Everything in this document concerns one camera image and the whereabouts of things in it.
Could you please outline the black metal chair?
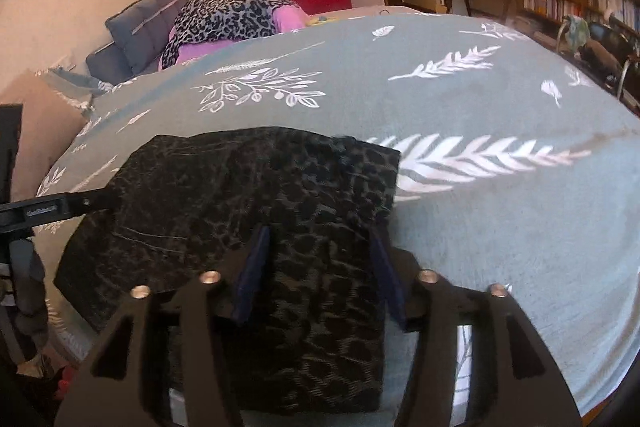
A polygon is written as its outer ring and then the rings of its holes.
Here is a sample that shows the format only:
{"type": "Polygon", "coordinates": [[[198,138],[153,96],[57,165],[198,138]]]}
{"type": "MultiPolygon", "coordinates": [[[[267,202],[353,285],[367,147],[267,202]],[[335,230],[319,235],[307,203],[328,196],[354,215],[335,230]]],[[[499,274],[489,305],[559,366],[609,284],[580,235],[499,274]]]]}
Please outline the black metal chair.
{"type": "Polygon", "coordinates": [[[639,106],[639,34],[612,10],[603,22],[564,17],[555,52],[618,101],[639,106]]]}

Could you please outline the yellow blue toy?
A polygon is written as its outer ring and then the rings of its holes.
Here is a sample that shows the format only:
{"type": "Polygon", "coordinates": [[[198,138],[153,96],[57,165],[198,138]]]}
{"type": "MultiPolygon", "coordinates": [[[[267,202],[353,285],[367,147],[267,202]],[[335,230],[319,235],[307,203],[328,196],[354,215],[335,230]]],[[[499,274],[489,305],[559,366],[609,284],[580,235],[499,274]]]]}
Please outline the yellow blue toy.
{"type": "Polygon", "coordinates": [[[311,16],[306,20],[307,27],[321,26],[329,23],[337,22],[337,18],[328,17],[325,15],[315,15],[311,16]]]}

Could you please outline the blue padded headboard cushion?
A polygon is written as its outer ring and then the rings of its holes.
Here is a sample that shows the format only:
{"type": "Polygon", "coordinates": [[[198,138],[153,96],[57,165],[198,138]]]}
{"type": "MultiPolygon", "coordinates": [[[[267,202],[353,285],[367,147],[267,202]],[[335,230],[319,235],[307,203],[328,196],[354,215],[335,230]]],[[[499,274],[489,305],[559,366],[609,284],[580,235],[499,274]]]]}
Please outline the blue padded headboard cushion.
{"type": "Polygon", "coordinates": [[[171,28],[188,1],[137,0],[109,17],[104,25],[111,41],[87,55],[90,74],[119,84],[137,75],[157,72],[171,28]]]}

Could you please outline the beige pillow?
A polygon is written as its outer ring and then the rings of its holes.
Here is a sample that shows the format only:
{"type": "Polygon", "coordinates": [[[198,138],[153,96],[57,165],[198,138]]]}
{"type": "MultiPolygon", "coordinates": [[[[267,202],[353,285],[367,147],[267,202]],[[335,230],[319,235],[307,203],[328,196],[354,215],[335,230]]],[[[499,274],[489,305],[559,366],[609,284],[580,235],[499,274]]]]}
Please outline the beige pillow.
{"type": "Polygon", "coordinates": [[[1,91],[2,105],[23,106],[20,142],[11,184],[11,200],[34,197],[88,118],[44,80],[27,69],[1,91]]]}

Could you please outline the teal leaf print bedspread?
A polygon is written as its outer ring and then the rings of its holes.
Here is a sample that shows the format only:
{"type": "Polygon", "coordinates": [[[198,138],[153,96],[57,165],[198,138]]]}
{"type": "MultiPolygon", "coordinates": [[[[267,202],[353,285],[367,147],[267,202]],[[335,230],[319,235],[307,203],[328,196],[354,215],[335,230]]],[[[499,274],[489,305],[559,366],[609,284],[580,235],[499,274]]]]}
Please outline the teal leaf print bedspread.
{"type": "Polygon", "coordinates": [[[104,185],[155,135],[281,126],[398,150],[395,242],[513,291],[587,412],[639,349],[639,121],[519,32],[355,17],[227,46],[99,96],[40,194],[104,185]]]}

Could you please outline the dark leopard print pants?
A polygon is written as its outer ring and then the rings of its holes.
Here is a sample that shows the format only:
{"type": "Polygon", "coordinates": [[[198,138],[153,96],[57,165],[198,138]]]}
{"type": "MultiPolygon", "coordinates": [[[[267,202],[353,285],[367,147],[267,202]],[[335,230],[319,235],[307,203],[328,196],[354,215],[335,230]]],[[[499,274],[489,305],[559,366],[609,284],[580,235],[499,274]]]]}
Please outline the dark leopard print pants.
{"type": "Polygon", "coordinates": [[[243,409],[366,413],[383,388],[384,308],[369,231],[386,225],[400,156],[343,136],[262,127],[159,135],[108,182],[68,240],[55,287],[94,328],[145,285],[172,291],[269,241],[250,317],[224,322],[243,409]]]}

